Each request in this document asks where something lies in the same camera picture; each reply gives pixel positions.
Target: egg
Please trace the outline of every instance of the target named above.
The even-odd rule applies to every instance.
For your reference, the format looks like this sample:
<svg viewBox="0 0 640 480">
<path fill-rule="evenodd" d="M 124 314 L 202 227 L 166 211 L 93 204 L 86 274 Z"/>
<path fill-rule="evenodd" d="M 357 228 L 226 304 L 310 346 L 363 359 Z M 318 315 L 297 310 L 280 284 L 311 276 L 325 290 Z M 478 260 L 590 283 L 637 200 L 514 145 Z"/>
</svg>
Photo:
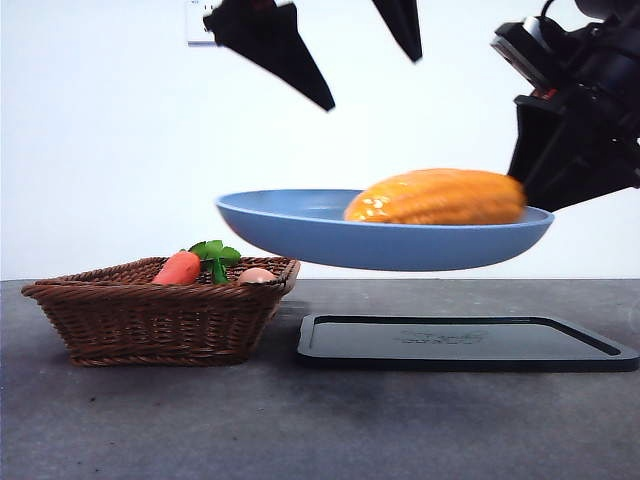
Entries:
<svg viewBox="0 0 640 480">
<path fill-rule="evenodd" d="M 275 280 L 276 277 L 269 270 L 264 268 L 252 267 L 247 268 L 244 272 L 238 275 L 238 283 L 264 283 Z"/>
</svg>

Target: orange food item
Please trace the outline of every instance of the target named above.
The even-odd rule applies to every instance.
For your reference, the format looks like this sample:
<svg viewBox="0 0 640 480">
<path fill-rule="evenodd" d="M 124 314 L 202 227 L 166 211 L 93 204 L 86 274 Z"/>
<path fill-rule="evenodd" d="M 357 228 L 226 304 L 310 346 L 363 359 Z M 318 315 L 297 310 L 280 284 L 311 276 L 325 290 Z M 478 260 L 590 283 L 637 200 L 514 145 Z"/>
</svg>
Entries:
<svg viewBox="0 0 640 480">
<path fill-rule="evenodd" d="M 430 225 L 511 223 L 526 206 L 520 182 L 483 170 L 432 168 L 395 175 L 354 198 L 345 220 Z"/>
<path fill-rule="evenodd" d="M 196 281 L 198 275 L 200 275 L 200 257 L 195 253 L 181 250 L 167 259 L 151 283 L 190 285 Z"/>
</svg>

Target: black tray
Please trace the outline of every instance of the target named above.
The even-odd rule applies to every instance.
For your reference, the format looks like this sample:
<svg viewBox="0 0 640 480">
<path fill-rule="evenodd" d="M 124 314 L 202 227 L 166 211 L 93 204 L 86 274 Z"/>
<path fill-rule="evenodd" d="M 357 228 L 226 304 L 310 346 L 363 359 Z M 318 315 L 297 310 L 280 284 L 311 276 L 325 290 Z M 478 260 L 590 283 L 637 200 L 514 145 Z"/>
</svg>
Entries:
<svg viewBox="0 0 640 480">
<path fill-rule="evenodd" d="M 308 315 L 306 365 L 436 371 L 632 371 L 638 353 L 558 319 Z"/>
</svg>

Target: black cable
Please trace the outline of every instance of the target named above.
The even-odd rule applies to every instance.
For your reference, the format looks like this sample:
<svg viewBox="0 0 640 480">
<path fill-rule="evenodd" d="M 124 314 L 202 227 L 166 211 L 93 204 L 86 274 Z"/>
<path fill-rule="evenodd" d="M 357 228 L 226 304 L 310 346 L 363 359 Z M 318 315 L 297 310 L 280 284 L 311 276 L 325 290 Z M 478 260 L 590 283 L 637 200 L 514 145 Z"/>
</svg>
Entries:
<svg viewBox="0 0 640 480">
<path fill-rule="evenodd" d="M 549 10 L 549 7 L 551 6 L 551 4 L 554 2 L 555 0 L 547 0 L 544 4 L 544 7 L 542 7 L 542 11 L 540 12 L 540 16 L 542 18 L 546 18 L 547 16 L 547 10 Z"/>
</svg>

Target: basket rim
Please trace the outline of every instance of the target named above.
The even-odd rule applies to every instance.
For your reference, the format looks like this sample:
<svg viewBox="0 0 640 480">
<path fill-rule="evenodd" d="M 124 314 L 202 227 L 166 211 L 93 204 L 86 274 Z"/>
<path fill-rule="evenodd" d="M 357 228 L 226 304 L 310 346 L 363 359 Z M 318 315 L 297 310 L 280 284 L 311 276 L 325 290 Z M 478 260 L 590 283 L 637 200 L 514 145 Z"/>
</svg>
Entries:
<svg viewBox="0 0 640 480">
<path fill-rule="evenodd" d="M 228 283 L 218 283 L 218 284 L 206 284 L 206 283 L 192 283 L 189 285 L 178 285 L 178 284 L 156 284 L 150 282 L 139 282 L 139 283 L 126 283 L 119 281 L 90 281 L 90 280 L 72 280 L 78 276 L 82 275 L 99 275 L 101 273 L 109 272 L 109 271 L 117 271 L 117 270 L 126 270 L 127 268 L 137 267 L 141 264 L 146 264 L 150 262 L 157 261 L 165 261 L 168 257 L 145 257 L 139 260 L 135 260 L 133 262 L 128 262 L 120 265 L 115 265 L 112 267 L 105 267 L 95 270 L 89 270 L 86 272 L 70 274 L 70 275 L 62 275 L 58 277 L 45 278 L 36 280 L 35 282 L 25 285 L 22 288 L 22 294 L 25 296 L 33 296 L 37 294 L 37 292 L 42 291 L 43 289 L 51 290 L 56 289 L 60 291 L 67 290 L 86 290 L 86 289 L 100 289 L 101 291 L 109 291 L 110 293 L 134 293 L 140 292 L 149 294 L 152 292 L 162 293 L 164 295 L 211 295 L 214 293 L 231 293 L 234 291 L 242 292 L 248 289 L 260 289 L 263 292 L 273 290 L 274 292 L 279 292 L 281 290 L 290 290 L 289 287 L 292 282 L 295 282 L 298 270 L 300 268 L 300 261 L 290 257 L 241 257 L 241 262 L 249 263 L 251 261 L 259 261 L 259 260 L 273 260 L 273 261 L 281 261 L 282 263 L 286 263 L 286 266 L 280 273 L 280 275 L 268 282 L 263 283 L 237 283 L 237 282 L 228 282 Z"/>
</svg>

